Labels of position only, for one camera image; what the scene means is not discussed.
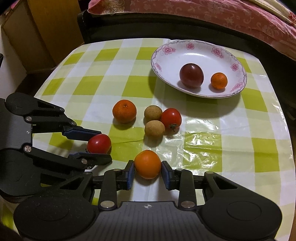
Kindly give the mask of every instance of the green and white tablecloth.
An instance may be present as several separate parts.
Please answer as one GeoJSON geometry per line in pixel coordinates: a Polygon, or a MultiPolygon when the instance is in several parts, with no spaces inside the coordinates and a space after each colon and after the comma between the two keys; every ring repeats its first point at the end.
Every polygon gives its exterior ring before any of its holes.
{"type": "MultiPolygon", "coordinates": [[[[113,163],[97,167],[95,174],[123,168],[139,152],[151,149],[173,168],[186,168],[196,175],[212,170],[273,200],[283,213],[276,238],[288,240],[295,209],[295,166],[287,124],[264,68],[255,57],[227,49],[247,72],[246,88],[226,99],[193,97],[165,84],[151,69],[152,53],[169,41],[124,39],[80,46],[54,70],[36,97],[65,108],[78,125],[109,135],[113,163]],[[137,107],[132,127],[113,120],[112,108],[120,99],[137,107]],[[162,110],[176,108],[182,115],[180,132],[164,137],[160,144],[144,139],[144,110],[151,104],[162,110]]],[[[35,134],[33,145],[67,156],[83,151],[86,142],[47,133],[35,134]]],[[[136,177],[133,189],[119,191],[118,199],[177,197],[178,191],[167,191],[159,178],[147,181],[136,177]]],[[[197,199],[198,204],[204,203],[200,191],[197,199]]],[[[13,205],[0,207],[2,220],[13,227],[13,205]]]]}

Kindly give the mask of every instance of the tangerine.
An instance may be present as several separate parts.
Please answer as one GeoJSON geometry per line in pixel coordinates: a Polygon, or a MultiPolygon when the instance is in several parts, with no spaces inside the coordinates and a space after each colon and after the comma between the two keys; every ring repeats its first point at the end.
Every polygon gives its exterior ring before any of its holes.
{"type": "Polygon", "coordinates": [[[119,123],[128,123],[136,118],[137,108],[129,100],[120,100],[114,105],[112,114],[119,123]]]}
{"type": "Polygon", "coordinates": [[[160,158],[151,150],[140,152],[135,157],[134,165],[137,173],[145,179],[153,179],[157,177],[161,170],[160,158]]]}
{"type": "Polygon", "coordinates": [[[213,76],[211,77],[211,84],[217,90],[224,89],[227,83],[227,77],[223,73],[218,72],[213,74],[213,76]]]}

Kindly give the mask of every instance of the white plate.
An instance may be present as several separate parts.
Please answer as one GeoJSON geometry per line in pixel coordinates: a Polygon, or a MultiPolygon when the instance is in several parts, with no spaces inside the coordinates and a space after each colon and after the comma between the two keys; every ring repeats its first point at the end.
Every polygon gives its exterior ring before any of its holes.
{"type": "Polygon", "coordinates": [[[198,40],[175,40],[160,46],[152,55],[151,65],[155,74],[170,86],[203,98],[236,95],[247,83],[246,71],[235,56],[220,46],[198,40]],[[204,81],[200,88],[187,88],[181,83],[179,72],[187,63],[201,67],[204,81]],[[211,77],[217,72],[227,76],[228,84],[223,90],[211,86],[211,77]]]}

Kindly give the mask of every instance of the bedding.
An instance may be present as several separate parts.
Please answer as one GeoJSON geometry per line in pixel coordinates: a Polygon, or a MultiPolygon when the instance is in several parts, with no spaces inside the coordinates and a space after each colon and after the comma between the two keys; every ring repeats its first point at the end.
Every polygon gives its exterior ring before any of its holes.
{"type": "Polygon", "coordinates": [[[296,15],[276,0],[91,0],[88,11],[196,18],[251,35],[296,60],[296,15]]]}

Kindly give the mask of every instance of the wooden cabinet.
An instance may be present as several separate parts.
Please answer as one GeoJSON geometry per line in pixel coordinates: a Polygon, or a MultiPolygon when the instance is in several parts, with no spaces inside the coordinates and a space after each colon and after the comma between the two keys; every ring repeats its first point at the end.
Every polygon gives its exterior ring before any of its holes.
{"type": "Polygon", "coordinates": [[[78,0],[21,0],[2,24],[27,73],[57,66],[83,44],[78,0]]]}

